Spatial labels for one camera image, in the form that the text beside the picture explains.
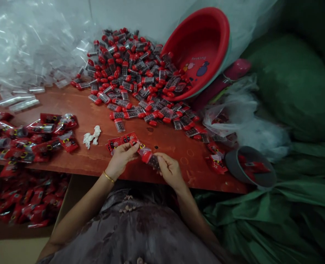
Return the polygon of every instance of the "left hand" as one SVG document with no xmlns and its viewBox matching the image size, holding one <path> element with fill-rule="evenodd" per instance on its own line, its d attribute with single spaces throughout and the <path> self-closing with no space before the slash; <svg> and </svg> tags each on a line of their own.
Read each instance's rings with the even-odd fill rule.
<svg viewBox="0 0 325 264">
<path fill-rule="evenodd" d="M 135 144 L 132 147 L 130 143 L 118 146 L 110 160 L 110 163 L 105 169 L 106 174 L 114 181 L 117 180 L 126 169 L 127 163 L 136 160 L 139 157 L 139 154 L 137 153 L 138 148 L 139 144 Z"/>
</svg>

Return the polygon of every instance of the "person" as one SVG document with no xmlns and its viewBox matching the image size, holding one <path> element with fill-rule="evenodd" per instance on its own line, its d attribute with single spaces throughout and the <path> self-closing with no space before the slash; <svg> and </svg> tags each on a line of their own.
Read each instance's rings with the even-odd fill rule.
<svg viewBox="0 0 325 264">
<path fill-rule="evenodd" d="M 155 153 L 184 223 L 166 206 L 162 186 L 115 184 L 139 157 L 138 148 L 117 147 L 93 187 L 54 229 L 37 263 L 235 263 L 200 213 L 176 160 Z"/>
</svg>

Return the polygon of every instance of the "gray plastic cup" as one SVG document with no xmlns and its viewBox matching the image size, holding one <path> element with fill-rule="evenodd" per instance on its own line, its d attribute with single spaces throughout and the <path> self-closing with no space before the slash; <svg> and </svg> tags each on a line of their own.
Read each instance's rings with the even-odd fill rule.
<svg viewBox="0 0 325 264">
<path fill-rule="evenodd" d="M 247 159 L 247 162 L 262 162 L 270 172 L 255 173 L 254 177 L 256 181 L 253 181 L 241 167 L 238 161 L 238 155 L 243 155 Z M 276 184 L 277 177 L 273 166 L 259 151 L 252 147 L 243 146 L 228 152 L 225 156 L 225 162 L 228 170 L 235 178 L 241 182 L 256 185 L 259 190 L 271 191 Z"/>
</svg>

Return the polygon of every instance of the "green fabric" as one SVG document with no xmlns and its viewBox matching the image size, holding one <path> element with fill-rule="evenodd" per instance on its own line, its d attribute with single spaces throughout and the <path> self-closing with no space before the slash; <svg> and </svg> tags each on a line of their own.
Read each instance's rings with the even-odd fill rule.
<svg viewBox="0 0 325 264">
<path fill-rule="evenodd" d="M 325 0 L 288 0 L 282 27 L 308 42 L 325 62 Z"/>
<path fill-rule="evenodd" d="M 325 64 L 292 34 L 268 34 L 242 58 L 262 102 L 289 127 L 292 152 L 274 165 L 271 192 L 194 197 L 221 244 L 249 263 L 325 263 Z"/>
</svg>

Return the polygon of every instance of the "box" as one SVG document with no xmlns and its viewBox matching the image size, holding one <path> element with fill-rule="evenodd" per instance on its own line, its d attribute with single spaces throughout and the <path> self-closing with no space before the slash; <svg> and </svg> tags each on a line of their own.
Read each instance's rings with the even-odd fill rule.
<svg viewBox="0 0 325 264">
<path fill-rule="evenodd" d="M 97 179 L 98 177 L 73 175 L 69 182 L 67 192 L 55 224 L 42 228 L 28 228 L 29 223 L 9 226 L 8 224 L 0 221 L 0 240 L 50 237 L 54 227 L 59 224 L 69 210 L 87 193 L 88 190 L 90 190 Z"/>
</svg>

